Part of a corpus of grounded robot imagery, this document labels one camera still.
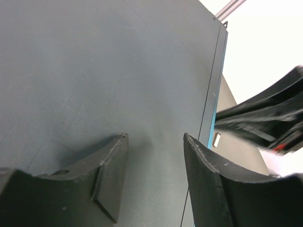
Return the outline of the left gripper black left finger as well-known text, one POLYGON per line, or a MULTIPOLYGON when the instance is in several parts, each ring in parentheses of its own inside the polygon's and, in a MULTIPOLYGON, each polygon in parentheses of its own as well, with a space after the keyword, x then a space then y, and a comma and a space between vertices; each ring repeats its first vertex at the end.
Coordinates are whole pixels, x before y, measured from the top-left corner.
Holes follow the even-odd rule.
POLYGON ((0 170, 3 227, 112 227, 118 222, 128 135, 50 175, 0 170))

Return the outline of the silver transceiver module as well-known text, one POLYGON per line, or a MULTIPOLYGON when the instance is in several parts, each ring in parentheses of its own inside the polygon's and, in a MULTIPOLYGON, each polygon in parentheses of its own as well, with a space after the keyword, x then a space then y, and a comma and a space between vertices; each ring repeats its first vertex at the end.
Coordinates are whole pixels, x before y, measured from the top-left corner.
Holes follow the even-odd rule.
POLYGON ((214 147, 218 147, 218 143, 220 141, 221 138, 221 134, 220 133, 216 133, 214 136, 214 140, 213 140, 213 146, 214 147))

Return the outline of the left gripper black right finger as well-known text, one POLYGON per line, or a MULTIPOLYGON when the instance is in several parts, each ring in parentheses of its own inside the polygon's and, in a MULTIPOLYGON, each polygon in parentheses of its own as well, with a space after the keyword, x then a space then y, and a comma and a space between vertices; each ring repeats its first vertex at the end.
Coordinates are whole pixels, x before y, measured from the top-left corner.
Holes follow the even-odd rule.
POLYGON ((303 176, 262 175, 184 134, 184 157, 197 227, 300 227, 303 176))

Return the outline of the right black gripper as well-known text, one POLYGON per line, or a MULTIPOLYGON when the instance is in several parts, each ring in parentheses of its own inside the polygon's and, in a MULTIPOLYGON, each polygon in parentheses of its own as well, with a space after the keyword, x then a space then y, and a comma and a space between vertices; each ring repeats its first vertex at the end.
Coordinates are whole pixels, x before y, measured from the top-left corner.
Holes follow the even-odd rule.
POLYGON ((303 67, 252 98, 216 114, 214 127, 278 155, 303 147, 303 67))

